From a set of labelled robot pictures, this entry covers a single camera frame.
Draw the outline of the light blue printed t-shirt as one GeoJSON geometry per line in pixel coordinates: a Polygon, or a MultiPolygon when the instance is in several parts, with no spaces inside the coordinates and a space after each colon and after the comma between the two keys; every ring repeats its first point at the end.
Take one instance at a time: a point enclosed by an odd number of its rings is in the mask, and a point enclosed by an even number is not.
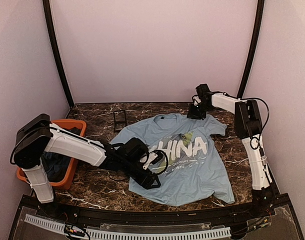
{"type": "Polygon", "coordinates": [[[143,141],[150,151],[166,153],[168,166],[162,160],[152,164],[161,186],[144,189],[132,178],[129,191],[164,205],[182,206],[210,196],[227,204],[235,201],[225,165],[215,147],[213,135],[226,134],[227,125],[211,115],[190,119],[179,113],[159,114],[128,125],[111,144],[126,143],[131,138],[143,141]]]}

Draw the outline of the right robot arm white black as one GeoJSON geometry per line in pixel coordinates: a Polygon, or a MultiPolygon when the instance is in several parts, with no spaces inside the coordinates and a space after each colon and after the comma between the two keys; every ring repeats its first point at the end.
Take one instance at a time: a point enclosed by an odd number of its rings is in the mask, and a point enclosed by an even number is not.
{"type": "Polygon", "coordinates": [[[200,84],[188,108],[188,118],[203,120],[207,112],[222,109],[234,114],[234,132],[245,147],[252,174],[252,199],[247,212],[258,217],[267,209],[267,201],[274,195],[262,133],[266,123],[262,118],[258,98],[241,99],[225,92],[211,91],[208,85],[200,84]]]}

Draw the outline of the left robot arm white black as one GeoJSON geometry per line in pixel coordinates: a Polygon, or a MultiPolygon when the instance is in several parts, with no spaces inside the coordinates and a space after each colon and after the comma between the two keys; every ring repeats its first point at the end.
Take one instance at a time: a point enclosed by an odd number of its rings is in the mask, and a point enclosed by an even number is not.
{"type": "Polygon", "coordinates": [[[41,160],[45,152],[61,154],[105,170],[121,171],[146,190],[161,186],[158,173],[152,172],[149,165],[166,155],[157,150],[149,152],[145,143],[135,137],[126,143],[115,144],[90,140],[59,127],[47,114],[38,115],[17,132],[9,161],[25,172],[44,211],[52,218],[63,214],[63,206],[54,200],[55,194],[41,160]]]}

